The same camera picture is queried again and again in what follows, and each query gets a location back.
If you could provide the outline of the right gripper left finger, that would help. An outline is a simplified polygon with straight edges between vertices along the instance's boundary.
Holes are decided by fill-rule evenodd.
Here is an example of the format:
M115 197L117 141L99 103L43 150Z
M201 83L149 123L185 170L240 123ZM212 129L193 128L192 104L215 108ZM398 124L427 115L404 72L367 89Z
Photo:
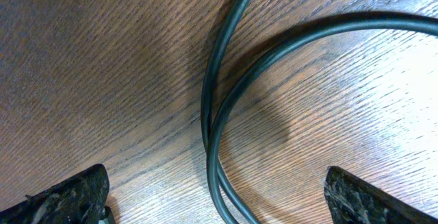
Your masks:
M110 207L105 204L109 184L105 166L95 164L1 211L1 223L109 223Z

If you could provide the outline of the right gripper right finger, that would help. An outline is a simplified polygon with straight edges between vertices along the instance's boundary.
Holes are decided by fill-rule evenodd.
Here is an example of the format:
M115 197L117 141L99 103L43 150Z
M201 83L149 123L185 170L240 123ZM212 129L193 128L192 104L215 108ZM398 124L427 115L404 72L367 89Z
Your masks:
M334 223L435 223L435 218L338 166L330 166L324 197Z

